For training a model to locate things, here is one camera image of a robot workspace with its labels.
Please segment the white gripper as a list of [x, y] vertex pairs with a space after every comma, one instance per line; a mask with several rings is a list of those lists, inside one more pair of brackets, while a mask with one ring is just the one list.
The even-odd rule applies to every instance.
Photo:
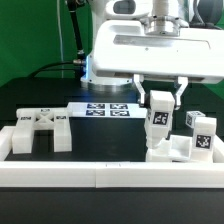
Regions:
[[144, 76], [159, 81], [177, 77], [173, 97], [174, 109], [179, 110], [188, 78], [200, 83], [224, 80], [224, 31], [182, 28], [177, 36], [152, 35], [138, 21], [109, 20], [98, 30], [92, 69], [100, 77], [135, 74], [138, 104], [143, 108], [147, 107]]

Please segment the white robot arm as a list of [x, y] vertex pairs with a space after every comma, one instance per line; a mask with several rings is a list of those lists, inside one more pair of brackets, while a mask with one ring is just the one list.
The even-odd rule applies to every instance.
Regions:
[[89, 59], [99, 77], [136, 76], [140, 105], [144, 80], [177, 81], [180, 96], [188, 83], [224, 80], [224, 31], [191, 26], [188, 0], [96, 0], [98, 20]]

